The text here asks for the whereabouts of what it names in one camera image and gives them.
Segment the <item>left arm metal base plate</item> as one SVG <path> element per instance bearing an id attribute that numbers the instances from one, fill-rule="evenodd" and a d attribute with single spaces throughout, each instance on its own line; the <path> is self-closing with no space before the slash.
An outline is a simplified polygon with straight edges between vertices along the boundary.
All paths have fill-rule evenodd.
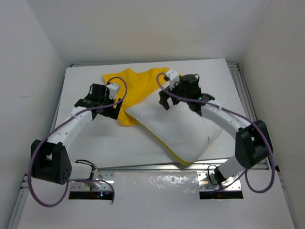
<path id="1" fill-rule="evenodd" d="M 71 200 L 114 200 L 114 173 L 98 173 L 93 182 L 73 181 L 69 199 Z"/>

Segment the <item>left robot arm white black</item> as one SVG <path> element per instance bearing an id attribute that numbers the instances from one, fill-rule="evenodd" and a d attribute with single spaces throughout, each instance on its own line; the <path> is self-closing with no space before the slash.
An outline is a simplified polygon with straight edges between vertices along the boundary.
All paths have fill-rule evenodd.
<path id="1" fill-rule="evenodd" d="M 76 102 L 62 125 L 56 127 L 44 142 L 35 140 L 32 143 L 34 161 L 31 176 L 61 185 L 70 180 L 89 180 L 94 166 L 83 164 L 80 160 L 72 163 L 69 149 L 81 130 L 96 116 L 117 119 L 122 105 L 117 98 L 119 90 L 117 83 L 92 84 L 89 93 Z"/>

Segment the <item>white pillow with yellow edge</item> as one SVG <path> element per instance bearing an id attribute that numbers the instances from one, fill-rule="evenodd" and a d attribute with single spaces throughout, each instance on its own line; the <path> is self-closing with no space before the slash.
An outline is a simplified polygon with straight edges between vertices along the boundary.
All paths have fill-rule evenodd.
<path id="1" fill-rule="evenodd" d="M 156 90 L 125 113 L 161 142 L 181 165 L 190 165 L 219 136 L 222 128 L 180 102 L 166 110 Z"/>

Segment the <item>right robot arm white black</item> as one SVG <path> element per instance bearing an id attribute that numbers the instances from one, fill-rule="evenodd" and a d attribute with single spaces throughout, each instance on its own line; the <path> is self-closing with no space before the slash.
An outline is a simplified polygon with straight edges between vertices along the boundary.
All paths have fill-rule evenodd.
<path id="1" fill-rule="evenodd" d="M 221 186 L 228 178 L 247 171 L 265 158 L 272 158 L 273 147 L 265 122 L 252 121 L 245 116 L 224 108 L 216 99 L 202 93 L 198 74 L 181 76 L 174 70 L 157 75 L 169 82 L 159 92 L 159 103 L 168 110 L 168 99 L 173 105 L 187 103 L 190 110 L 225 130 L 234 140 L 234 155 L 214 169 L 214 179 Z"/>

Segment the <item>yellow pillowcase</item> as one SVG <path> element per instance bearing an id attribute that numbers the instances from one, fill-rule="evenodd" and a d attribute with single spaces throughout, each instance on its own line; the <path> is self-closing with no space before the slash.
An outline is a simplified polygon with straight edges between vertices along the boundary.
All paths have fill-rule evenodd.
<path id="1" fill-rule="evenodd" d="M 108 83 L 117 83 L 121 86 L 118 97 L 121 99 L 127 94 L 118 115 L 118 120 L 122 126 L 135 126 L 137 122 L 130 118 L 125 110 L 140 103 L 154 91 L 159 89 L 157 75 L 166 73 L 170 68 L 151 68 L 145 72 L 137 73 L 131 68 L 127 68 L 119 73 L 104 74 L 103 80 Z"/>

